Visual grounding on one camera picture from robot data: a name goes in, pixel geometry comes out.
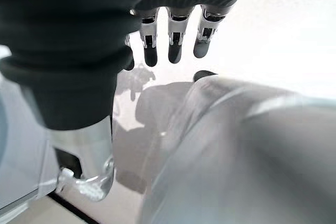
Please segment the right robot hand dark palm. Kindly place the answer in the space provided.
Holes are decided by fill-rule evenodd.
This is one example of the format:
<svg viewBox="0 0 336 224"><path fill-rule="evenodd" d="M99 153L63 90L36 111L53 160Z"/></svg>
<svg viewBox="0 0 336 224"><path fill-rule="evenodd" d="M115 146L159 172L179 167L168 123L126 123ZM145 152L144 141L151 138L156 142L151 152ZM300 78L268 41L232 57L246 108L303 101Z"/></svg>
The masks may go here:
<svg viewBox="0 0 336 224"><path fill-rule="evenodd" d="M117 75L134 66L129 35L138 31L148 66L157 63L157 15L168 12L168 58L181 59L190 14L202 8L194 55L209 43L237 0L1 0L1 44L11 55L1 74L19 84L40 125L51 131L60 172L92 201L114 177L111 115Z"/></svg>

